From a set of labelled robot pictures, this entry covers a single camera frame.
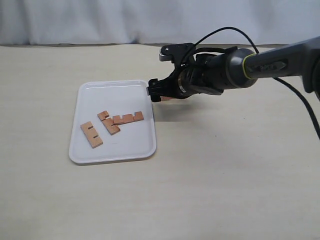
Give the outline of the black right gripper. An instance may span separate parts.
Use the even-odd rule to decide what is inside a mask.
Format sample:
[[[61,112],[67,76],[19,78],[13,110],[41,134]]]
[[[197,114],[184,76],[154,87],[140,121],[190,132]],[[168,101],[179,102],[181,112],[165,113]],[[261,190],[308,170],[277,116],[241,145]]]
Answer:
[[[198,54],[194,61],[175,74],[173,87],[167,78],[148,81],[147,93],[152,102],[161,102],[162,97],[188,98],[196,94],[221,95],[224,90],[224,65],[215,54]]]

